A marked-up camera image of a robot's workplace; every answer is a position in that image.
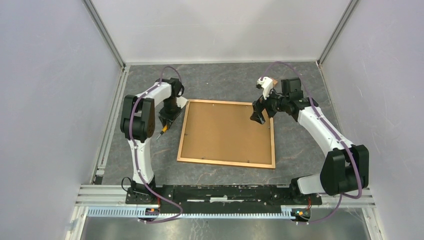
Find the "wooden picture frame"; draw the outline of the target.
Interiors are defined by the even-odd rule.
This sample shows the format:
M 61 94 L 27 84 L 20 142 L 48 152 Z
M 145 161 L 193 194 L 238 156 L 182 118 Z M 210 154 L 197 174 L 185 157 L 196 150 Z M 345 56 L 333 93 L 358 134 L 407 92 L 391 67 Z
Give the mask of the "wooden picture frame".
M 250 120 L 249 102 L 191 99 L 185 109 L 178 162 L 275 169 L 274 120 Z

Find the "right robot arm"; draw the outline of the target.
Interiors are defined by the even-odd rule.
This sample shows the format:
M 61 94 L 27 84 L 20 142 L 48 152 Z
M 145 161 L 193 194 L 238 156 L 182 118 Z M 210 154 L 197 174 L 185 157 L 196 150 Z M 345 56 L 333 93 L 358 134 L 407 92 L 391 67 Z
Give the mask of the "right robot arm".
M 257 80 L 256 88 L 262 94 L 252 103 L 250 119 L 264 124 L 266 118 L 263 112 L 269 118 L 285 112 L 309 132 L 325 156 L 320 173 L 292 180 L 289 199 L 295 204 L 302 204 L 309 194 L 323 193 L 359 199 L 368 186 L 368 149 L 342 136 L 325 117 L 318 103 L 311 97 L 304 97 L 299 78 L 283 79 L 281 92 L 276 91 L 274 83 L 270 77 Z

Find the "orange handled screwdriver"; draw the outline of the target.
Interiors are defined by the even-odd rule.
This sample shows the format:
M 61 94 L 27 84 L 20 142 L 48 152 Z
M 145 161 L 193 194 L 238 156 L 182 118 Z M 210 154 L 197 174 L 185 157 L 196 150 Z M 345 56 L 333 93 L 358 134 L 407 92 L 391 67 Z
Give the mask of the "orange handled screwdriver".
M 169 129 L 168 125 L 165 125 L 160 131 L 159 135 L 156 137 L 156 140 L 159 139 L 164 133 L 166 133 L 168 129 Z

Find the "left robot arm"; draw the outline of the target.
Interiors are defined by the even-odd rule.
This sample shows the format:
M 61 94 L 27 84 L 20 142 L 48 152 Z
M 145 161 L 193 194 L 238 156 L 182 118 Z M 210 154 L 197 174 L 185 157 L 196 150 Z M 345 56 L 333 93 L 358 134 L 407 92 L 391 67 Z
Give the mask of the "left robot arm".
M 170 129 L 182 113 L 188 100 L 183 97 L 184 86 L 180 79 L 158 79 L 152 87 L 137 95 L 123 99 L 120 131 L 127 139 L 133 161 L 133 175 L 129 193 L 138 194 L 145 204 L 157 198 L 155 175 L 151 163 L 151 138 L 156 128 L 156 107 L 162 104 L 158 119 L 161 134 Z

